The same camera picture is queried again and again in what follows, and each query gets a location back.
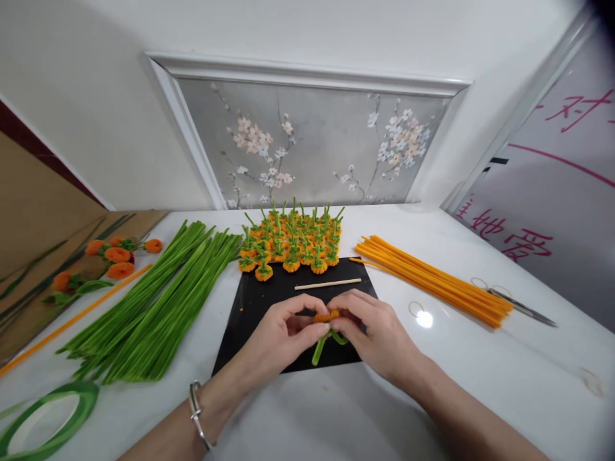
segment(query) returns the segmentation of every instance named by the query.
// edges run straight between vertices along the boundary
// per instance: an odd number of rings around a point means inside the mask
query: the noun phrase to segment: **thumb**
[[[293,336],[293,348],[296,348],[297,355],[316,344],[330,329],[328,323],[313,323]]]
[[[347,337],[359,354],[363,348],[368,346],[369,338],[357,327],[356,323],[346,317],[332,319],[331,328]]]

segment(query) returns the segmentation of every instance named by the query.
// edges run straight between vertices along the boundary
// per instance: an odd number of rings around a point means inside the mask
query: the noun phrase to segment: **white marble countertop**
[[[337,213],[332,207],[331,213]],[[259,220],[259,211],[249,211]],[[420,206],[348,207],[340,257],[361,235],[377,234],[460,279],[480,277],[554,320],[547,327],[513,312],[493,331],[391,275],[368,268],[378,297],[391,304],[418,347],[454,380],[554,460],[603,460],[615,433],[615,335],[440,210]],[[243,211],[171,213],[152,237],[169,242],[184,219],[241,233]],[[157,259],[141,255],[137,269]],[[186,335],[171,369],[155,384],[103,387],[94,412],[56,460],[113,460],[210,376],[240,272],[229,265]],[[69,381],[78,364],[54,351],[113,307],[127,289],[0,378],[0,410]],[[90,305],[84,296],[36,341]],[[419,301],[431,328],[408,311]],[[446,459],[419,406],[363,363],[288,373],[254,395],[222,434],[213,459]]]

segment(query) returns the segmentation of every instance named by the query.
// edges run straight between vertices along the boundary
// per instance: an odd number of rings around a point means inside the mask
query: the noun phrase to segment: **cardboard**
[[[0,300],[0,366],[6,364],[62,311],[42,304],[62,270],[98,279],[99,258],[84,255],[93,239],[147,234],[168,211],[109,212],[0,133],[0,294],[28,263],[58,243],[19,285]]]

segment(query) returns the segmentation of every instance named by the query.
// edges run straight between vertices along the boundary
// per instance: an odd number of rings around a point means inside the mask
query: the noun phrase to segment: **scissor blade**
[[[503,300],[508,301],[509,303],[512,304],[512,306],[517,311],[522,312],[523,314],[527,315],[528,317],[536,319],[539,322],[544,323],[545,325],[548,325],[549,327],[558,328],[557,324],[553,320],[551,320],[548,317],[545,317],[544,315],[540,314],[539,312],[536,312],[534,309],[530,309],[525,304],[520,303],[519,301],[511,298],[510,296],[507,296],[507,295],[503,294],[502,292],[497,291],[494,288],[489,288],[487,290],[487,292],[491,293],[492,295],[499,296]]]

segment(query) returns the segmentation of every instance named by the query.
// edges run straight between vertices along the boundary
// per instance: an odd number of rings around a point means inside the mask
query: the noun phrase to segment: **silver bangle bracelet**
[[[188,400],[190,400],[190,409],[192,409],[192,416],[190,419],[194,421],[194,425],[197,427],[197,432],[199,433],[199,437],[203,441],[203,445],[207,448],[208,453],[213,450],[216,446],[215,444],[210,444],[205,438],[205,433],[203,432],[203,428],[201,427],[201,421],[199,420],[199,415],[201,414],[201,407],[199,406],[199,401],[197,399],[197,390],[201,387],[201,383],[198,381],[194,381],[190,384],[190,395]]]

